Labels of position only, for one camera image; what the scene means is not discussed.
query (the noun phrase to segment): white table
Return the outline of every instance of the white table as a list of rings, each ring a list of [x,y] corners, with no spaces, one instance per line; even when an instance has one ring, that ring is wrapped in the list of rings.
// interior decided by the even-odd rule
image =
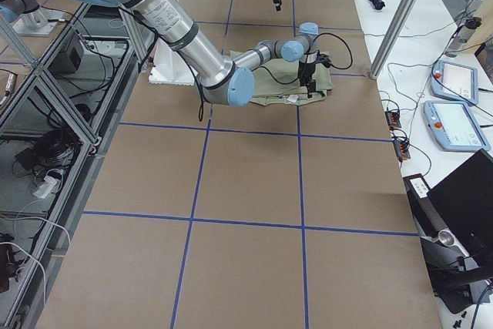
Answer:
[[[354,1],[356,3],[362,29],[365,33],[368,54],[373,60],[383,40],[383,36],[368,34],[383,35],[387,31],[400,0],[383,0],[386,6],[382,11],[374,10],[368,0]],[[411,120],[413,112],[401,112],[401,125],[402,129],[408,135],[411,134],[411,144],[422,149],[431,158],[431,171],[426,176],[426,180],[431,187],[435,186],[449,173],[459,167],[473,153],[445,152],[441,150],[434,141],[431,131],[425,122],[423,113],[423,103],[425,101],[442,100],[431,94],[430,82],[428,81],[431,67],[417,66],[409,68],[392,65],[392,63],[400,63],[403,65],[430,65],[444,51],[450,36],[456,29],[452,17],[448,14],[448,11],[441,0],[417,0],[411,15],[401,31],[401,35],[423,35],[430,31],[443,28],[446,25],[448,26],[441,31],[433,32],[430,35],[413,38],[398,38],[386,61],[385,67],[382,69],[382,72],[377,79],[378,88],[382,91],[381,98],[389,99],[387,96],[388,93],[390,99],[394,100],[401,109],[413,109],[415,104],[410,99],[397,93],[387,70],[389,64],[400,92],[415,100],[418,100],[421,92],[424,93],[419,101],[418,110],[412,123],[412,131]],[[477,68],[479,86],[485,89],[493,89],[493,85],[479,65],[474,54],[461,54],[450,60]],[[493,112],[493,94],[480,93],[479,106],[482,109]],[[394,105],[390,103],[389,108],[393,109]],[[473,108],[472,111],[480,124],[493,123],[491,118],[488,118],[487,115],[478,109]],[[493,143],[493,128],[484,129],[484,132],[488,141]],[[428,160],[426,157],[414,148],[411,148],[410,154],[411,159],[404,161],[401,168],[402,176],[425,173],[428,169]],[[444,328],[450,328],[456,320],[461,319],[460,315],[451,314],[441,300],[437,299],[437,303],[441,312]],[[465,319],[462,319],[461,327],[468,329],[471,326],[473,312],[474,308],[470,307],[468,309],[468,315]],[[483,304],[479,310],[475,329],[491,329],[492,323],[493,304]]]

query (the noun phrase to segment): black monitor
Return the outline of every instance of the black monitor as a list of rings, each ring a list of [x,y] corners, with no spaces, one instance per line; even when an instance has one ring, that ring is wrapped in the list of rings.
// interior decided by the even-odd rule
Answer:
[[[493,158],[477,151],[428,198],[478,265],[493,264]]]

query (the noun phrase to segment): green cloth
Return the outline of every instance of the green cloth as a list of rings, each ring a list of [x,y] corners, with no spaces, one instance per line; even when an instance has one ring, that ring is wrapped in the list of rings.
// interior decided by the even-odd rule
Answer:
[[[236,58],[242,53],[230,51],[231,58]],[[273,59],[263,65],[267,67],[279,81],[292,81],[297,77],[298,62],[286,62],[283,59]],[[307,88],[300,86],[300,81],[289,85],[281,85],[274,81],[265,69],[256,69],[253,71],[255,75],[255,93],[251,102],[268,106],[274,103],[296,104],[302,106],[312,102],[324,100],[327,97],[327,90],[332,90],[334,85],[330,80],[329,70],[321,64],[317,65],[314,73],[314,79],[317,81],[317,91],[308,99]],[[296,102],[289,102],[289,96],[297,96]]]

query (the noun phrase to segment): white plug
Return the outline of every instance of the white plug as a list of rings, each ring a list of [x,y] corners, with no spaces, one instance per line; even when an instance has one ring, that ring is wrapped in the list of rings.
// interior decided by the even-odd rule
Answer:
[[[44,200],[52,192],[53,188],[55,188],[58,181],[58,179],[55,179],[50,175],[46,175],[43,182],[38,185],[34,192],[32,192],[32,195],[36,198]]]

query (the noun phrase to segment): tablet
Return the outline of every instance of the tablet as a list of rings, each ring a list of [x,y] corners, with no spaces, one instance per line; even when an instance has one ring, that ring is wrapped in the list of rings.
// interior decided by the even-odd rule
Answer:
[[[431,90],[436,96],[451,100],[466,98],[478,104],[477,69],[449,61],[438,61],[432,73],[434,79],[431,79]]]
[[[453,152],[491,149],[466,102],[425,102],[424,115],[443,149]]]

